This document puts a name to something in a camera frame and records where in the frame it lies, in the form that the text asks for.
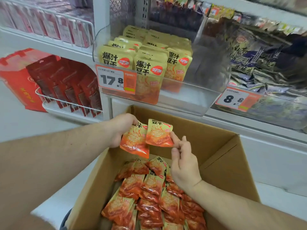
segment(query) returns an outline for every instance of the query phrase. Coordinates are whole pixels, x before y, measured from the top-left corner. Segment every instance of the price tag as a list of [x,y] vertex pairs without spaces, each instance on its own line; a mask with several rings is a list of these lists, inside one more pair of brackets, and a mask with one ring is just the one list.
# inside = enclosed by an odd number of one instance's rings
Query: price tag
[[96,72],[100,87],[135,94],[136,73],[98,64]]
[[215,102],[217,105],[247,112],[261,97],[260,94],[244,91],[237,88],[227,87]]

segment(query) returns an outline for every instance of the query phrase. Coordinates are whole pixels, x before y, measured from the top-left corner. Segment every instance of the wire rack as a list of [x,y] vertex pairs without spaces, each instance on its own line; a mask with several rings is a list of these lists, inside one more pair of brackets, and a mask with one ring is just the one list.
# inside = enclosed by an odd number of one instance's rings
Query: wire rack
[[60,115],[62,117],[83,123],[95,123],[103,121],[103,113],[101,110],[48,97],[41,93],[40,88],[36,89],[35,93],[42,100],[43,107],[46,109],[46,111],[51,114]]
[[[47,10],[47,9],[43,9],[41,7],[38,7],[38,6],[23,3],[23,2],[20,2],[18,0],[0,0],[0,1],[15,3],[15,4],[18,4],[22,7],[29,7],[29,8],[38,10],[38,11],[43,11],[44,13],[48,13],[50,15],[61,16],[65,19],[71,19],[71,20],[75,20],[76,22],[81,23],[83,26],[85,26],[84,30],[85,30],[86,34],[84,35],[82,33],[82,31],[80,31],[78,26],[77,26],[74,29],[73,35],[77,35],[77,36],[82,35],[82,38],[80,40],[78,39],[77,41],[81,41],[82,39],[84,39],[84,40],[86,39],[87,42],[89,43],[89,46],[83,45],[82,42],[80,42],[80,45],[78,45],[78,43],[76,43],[76,42],[75,43],[73,43],[72,41],[64,42],[63,40],[60,40],[60,39],[51,38],[51,37],[46,36],[46,35],[36,34],[36,33],[34,33],[35,31],[34,31],[31,24],[29,24],[29,27],[31,28],[32,33],[24,32],[24,31],[18,30],[18,29],[13,29],[13,28],[4,26],[3,24],[0,24],[0,28],[2,30],[9,31],[9,32],[12,32],[12,33],[15,33],[15,34],[19,34],[19,35],[22,35],[22,36],[25,36],[25,37],[28,37],[28,38],[32,38],[32,39],[35,39],[35,40],[38,40],[38,41],[42,41],[42,42],[45,42],[45,43],[48,43],[48,44],[53,44],[53,45],[60,46],[60,47],[63,47],[63,48],[71,49],[71,50],[74,50],[74,51],[77,51],[77,52],[82,52],[82,53],[86,53],[86,54],[92,53],[93,37],[95,36],[93,23],[86,21],[86,20],[83,20],[83,19],[80,19],[80,18],[76,18],[76,17],[70,16],[70,15],[67,15],[67,14],[57,13],[57,12],[52,11],[52,10]],[[27,19],[27,21],[30,23],[31,21],[30,21],[28,15],[25,14],[24,16]],[[59,29],[59,18],[58,17],[56,17],[56,23],[57,23],[56,24],[57,30],[61,34],[61,30]]]

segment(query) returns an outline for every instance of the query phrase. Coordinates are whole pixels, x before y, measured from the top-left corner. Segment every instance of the person's right hand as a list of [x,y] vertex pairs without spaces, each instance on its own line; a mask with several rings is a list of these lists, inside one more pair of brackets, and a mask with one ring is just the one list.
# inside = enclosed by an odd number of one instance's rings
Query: person's right hand
[[192,154],[190,142],[185,136],[180,140],[174,132],[170,135],[174,142],[171,174],[174,182],[189,194],[189,191],[202,180],[197,158]]

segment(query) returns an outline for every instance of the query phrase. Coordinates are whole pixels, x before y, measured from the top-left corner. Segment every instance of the hand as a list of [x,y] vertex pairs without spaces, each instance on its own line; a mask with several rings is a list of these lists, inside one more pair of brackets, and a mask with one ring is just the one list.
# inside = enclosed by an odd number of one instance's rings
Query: hand
[[174,132],[171,132],[170,135],[174,141],[171,174],[174,182],[189,194],[189,191],[202,181],[197,157],[192,154],[190,142],[187,141],[185,136],[180,140]]
[[118,147],[122,139],[122,135],[129,131],[132,124],[137,124],[138,120],[132,114],[121,114],[108,121],[108,129],[110,129],[111,143],[110,147]]

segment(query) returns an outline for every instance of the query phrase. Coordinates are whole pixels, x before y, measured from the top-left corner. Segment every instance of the price label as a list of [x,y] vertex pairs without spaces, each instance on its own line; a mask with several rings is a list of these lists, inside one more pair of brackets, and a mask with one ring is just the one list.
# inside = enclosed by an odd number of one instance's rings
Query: price label
[[136,73],[98,64],[96,72],[100,87],[135,94]]
[[224,93],[215,102],[217,105],[247,112],[261,97],[260,94],[227,87]]

